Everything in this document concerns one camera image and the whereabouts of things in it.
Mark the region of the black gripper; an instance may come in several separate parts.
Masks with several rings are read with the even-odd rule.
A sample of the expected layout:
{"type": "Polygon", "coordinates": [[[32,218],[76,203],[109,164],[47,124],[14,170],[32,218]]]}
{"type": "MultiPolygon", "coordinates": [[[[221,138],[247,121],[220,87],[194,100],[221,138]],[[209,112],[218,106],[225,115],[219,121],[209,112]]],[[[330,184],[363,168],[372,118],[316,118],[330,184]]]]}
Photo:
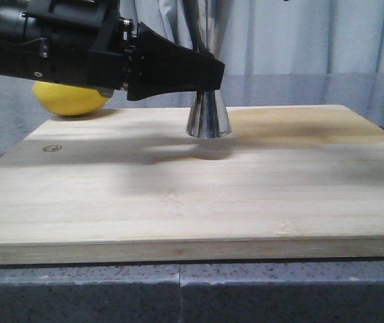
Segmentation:
{"type": "Polygon", "coordinates": [[[21,1],[21,78],[89,88],[127,89],[139,101],[221,87],[225,65],[120,15],[119,1],[21,1]]]}

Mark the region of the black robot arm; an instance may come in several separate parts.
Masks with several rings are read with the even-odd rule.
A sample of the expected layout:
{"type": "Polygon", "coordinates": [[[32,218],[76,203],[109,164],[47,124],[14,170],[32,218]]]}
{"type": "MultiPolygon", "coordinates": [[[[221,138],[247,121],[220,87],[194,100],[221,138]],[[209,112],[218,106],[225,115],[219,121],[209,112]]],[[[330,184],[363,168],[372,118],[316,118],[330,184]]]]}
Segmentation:
{"type": "Polygon", "coordinates": [[[0,1],[0,75],[138,101],[217,90],[224,68],[123,18],[118,1],[0,1]]]}

